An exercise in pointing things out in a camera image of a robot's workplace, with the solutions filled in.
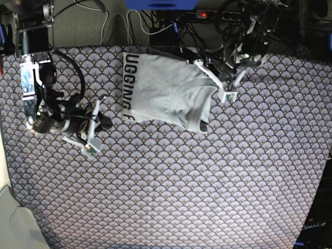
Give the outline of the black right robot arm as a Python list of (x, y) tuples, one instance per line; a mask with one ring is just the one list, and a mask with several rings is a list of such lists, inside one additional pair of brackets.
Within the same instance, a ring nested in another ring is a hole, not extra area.
[[(86, 82), (77, 63), (49, 43), (48, 31), (54, 26), (53, 1), (7, 1), (13, 12), (17, 42), (16, 55), (23, 58), (20, 65), (23, 107), (28, 129), (38, 135), (50, 131), (76, 134), (86, 145), (96, 133), (112, 127), (111, 120), (99, 108), (102, 99), (85, 108), (78, 107), (85, 96)], [(80, 91), (68, 100), (54, 89), (57, 70), (51, 57), (65, 59), (77, 72)]]

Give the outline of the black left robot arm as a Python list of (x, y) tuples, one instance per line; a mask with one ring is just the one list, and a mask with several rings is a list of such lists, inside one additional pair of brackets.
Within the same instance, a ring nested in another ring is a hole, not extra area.
[[(221, 21), (227, 7), (237, 4), (240, 17), (235, 30), (228, 32)], [(220, 48), (202, 52), (203, 65), (219, 79), (235, 78), (248, 67), (259, 67), (271, 46), (284, 1), (225, 1), (214, 17), (214, 28), (221, 36)]]

